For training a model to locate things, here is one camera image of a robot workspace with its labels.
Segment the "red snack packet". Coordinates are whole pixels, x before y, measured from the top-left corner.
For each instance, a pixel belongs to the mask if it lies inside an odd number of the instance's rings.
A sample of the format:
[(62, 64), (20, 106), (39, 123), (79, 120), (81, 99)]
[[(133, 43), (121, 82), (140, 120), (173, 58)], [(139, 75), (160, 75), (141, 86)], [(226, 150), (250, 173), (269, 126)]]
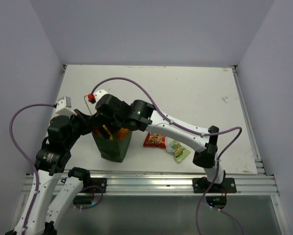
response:
[(145, 138), (143, 147), (166, 149), (166, 137), (161, 134), (149, 132)]

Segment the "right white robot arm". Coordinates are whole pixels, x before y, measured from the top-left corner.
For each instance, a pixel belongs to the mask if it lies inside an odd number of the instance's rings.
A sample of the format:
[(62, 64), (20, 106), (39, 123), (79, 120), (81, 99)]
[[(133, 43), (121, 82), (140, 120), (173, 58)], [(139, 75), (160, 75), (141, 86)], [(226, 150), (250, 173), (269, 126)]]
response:
[(110, 132), (122, 128), (147, 131), (179, 141), (194, 150), (193, 164), (204, 169), (209, 189), (219, 192), (225, 187), (225, 171), (217, 166), (217, 127), (199, 128), (185, 122), (177, 124), (150, 103), (135, 100), (129, 105), (104, 90), (94, 94), (94, 103), (98, 116)]

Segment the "green paper bag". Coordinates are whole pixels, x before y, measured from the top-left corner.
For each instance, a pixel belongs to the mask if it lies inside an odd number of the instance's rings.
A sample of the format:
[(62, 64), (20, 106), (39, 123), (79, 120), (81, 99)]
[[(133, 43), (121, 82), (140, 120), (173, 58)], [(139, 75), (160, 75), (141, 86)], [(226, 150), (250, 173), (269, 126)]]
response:
[(93, 115), (95, 115), (98, 119), (98, 122), (95, 125), (94, 129), (97, 128), (103, 135), (103, 137), (98, 137), (92, 134), (94, 141), (101, 154), (101, 157), (112, 162), (123, 162), (131, 141), (132, 132), (130, 131), (131, 133), (122, 141), (111, 141), (108, 139), (108, 134), (102, 127), (103, 123), (99, 116), (99, 113), (96, 111), (96, 113)]

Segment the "orange candy packet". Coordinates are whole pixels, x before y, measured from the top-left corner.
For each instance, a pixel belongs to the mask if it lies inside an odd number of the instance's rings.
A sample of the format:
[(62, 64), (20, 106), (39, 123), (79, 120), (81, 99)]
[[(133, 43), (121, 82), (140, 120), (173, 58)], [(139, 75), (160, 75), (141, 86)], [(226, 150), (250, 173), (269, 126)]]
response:
[[(111, 141), (122, 141), (131, 133), (128, 129), (121, 128), (120, 130), (112, 134), (112, 132), (110, 132), (106, 125), (103, 125), (102, 127), (108, 134), (108, 139)], [(92, 134), (94, 136), (103, 137), (102, 133), (97, 128), (94, 129)]]

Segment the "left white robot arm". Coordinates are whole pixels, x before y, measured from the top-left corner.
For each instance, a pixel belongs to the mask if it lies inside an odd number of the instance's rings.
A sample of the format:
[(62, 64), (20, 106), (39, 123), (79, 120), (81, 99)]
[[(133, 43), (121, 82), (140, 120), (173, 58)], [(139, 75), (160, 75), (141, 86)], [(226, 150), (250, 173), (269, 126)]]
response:
[(88, 170), (74, 167), (68, 172), (63, 188), (53, 197), (55, 187), (71, 157), (73, 145), (81, 136), (91, 132), (95, 118), (77, 109), (57, 111), (57, 116), (50, 121), (48, 135), (36, 154), (36, 160), (32, 161), (20, 148), (13, 134), (17, 115), (28, 108), (25, 106), (12, 116), (9, 134), (15, 147), (33, 169), (33, 183), (19, 222), (7, 234), (55, 235), (58, 222), (78, 193), (93, 192), (94, 189), (104, 193), (101, 187), (92, 184)]

